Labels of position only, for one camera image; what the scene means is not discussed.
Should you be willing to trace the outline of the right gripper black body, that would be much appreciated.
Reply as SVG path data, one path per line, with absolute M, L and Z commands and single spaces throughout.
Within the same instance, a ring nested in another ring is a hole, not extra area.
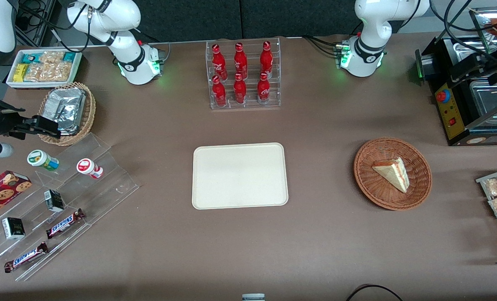
M 0 102 L 0 136 L 13 137 L 19 140 L 25 139 L 26 135 L 15 129 L 24 120 L 19 114 L 23 111 L 25 109 L 15 108 L 5 102 Z

